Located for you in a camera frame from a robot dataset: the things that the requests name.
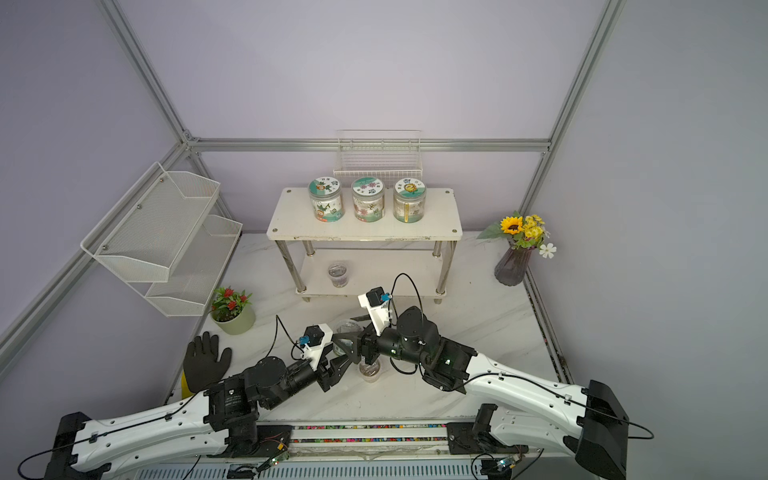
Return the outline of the small clear jar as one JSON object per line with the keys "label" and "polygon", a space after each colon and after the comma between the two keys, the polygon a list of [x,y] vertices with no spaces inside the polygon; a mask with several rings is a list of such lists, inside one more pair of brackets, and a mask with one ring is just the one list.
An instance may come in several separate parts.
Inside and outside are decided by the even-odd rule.
{"label": "small clear jar", "polygon": [[364,381],[374,383],[381,376],[381,364],[378,360],[372,364],[361,362],[359,364],[359,372]]}
{"label": "small clear jar", "polygon": [[[352,319],[338,321],[333,327],[335,334],[359,333],[364,330],[360,322]],[[344,355],[344,350],[337,344],[333,345],[333,351],[337,356]]]}
{"label": "small clear jar", "polygon": [[345,263],[332,263],[327,270],[328,277],[334,288],[343,288],[348,283],[348,266]]}

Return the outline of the seed jar sunflower lid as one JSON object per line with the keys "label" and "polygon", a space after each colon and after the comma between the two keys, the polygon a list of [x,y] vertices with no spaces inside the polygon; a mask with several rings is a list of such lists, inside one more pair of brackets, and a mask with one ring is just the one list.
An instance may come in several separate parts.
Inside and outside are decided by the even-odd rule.
{"label": "seed jar sunflower lid", "polygon": [[427,187],[420,179],[398,180],[393,190],[395,218],[403,223],[415,223],[424,217]]}

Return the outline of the seed jar purple flower lid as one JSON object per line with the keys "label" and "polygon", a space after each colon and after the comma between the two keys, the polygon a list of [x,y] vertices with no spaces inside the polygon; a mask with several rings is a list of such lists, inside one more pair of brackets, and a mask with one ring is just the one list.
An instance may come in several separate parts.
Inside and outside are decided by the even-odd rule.
{"label": "seed jar purple flower lid", "polygon": [[366,223],[379,221],[385,211],[385,186],[376,177],[361,177],[352,183],[355,217]]}

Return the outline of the seed jar green plant lid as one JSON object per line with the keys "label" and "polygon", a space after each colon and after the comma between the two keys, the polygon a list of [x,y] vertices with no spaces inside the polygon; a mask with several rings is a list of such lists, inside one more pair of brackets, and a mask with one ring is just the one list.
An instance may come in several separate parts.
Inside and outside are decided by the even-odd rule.
{"label": "seed jar green plant lid", "polygon": [[342,187],[335,177],[318,177],[308,185],[313,213],[321,222],[336,222],[344,215]]}

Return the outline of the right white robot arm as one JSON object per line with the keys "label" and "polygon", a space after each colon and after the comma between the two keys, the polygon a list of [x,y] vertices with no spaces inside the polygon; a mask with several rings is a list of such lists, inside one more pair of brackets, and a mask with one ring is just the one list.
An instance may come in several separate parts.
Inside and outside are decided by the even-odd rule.
{"label": "right white robot arm", "polygon": [[588,386],[548,382],[507,367],[472,347],[442,336],[416,306],[395,326],[371,324],[361,332],[335,334],[333,344],[352,362],[379,356],[405,361],[429,385],[443,392],[474,394],[546,422],[554,449],[574,456],[603,479],[627,477],[629,416],[613,390],[592,380]]}

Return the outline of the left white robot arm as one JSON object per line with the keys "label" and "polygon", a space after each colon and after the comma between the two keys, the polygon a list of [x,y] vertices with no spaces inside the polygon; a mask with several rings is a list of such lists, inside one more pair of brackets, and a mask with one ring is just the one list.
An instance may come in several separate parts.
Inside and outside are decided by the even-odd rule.
{"label": "left white robot arm", "polygon": [[256,422],[312,384],[335,386],[351,359],[304,359],[291,365],[275,356],[259,360],[167,411],[100,424],[81,413],[63,418],[46,466],[47,479],[104,479],[186,456],[243,458],[276,449],[287,427],[260,432]]}

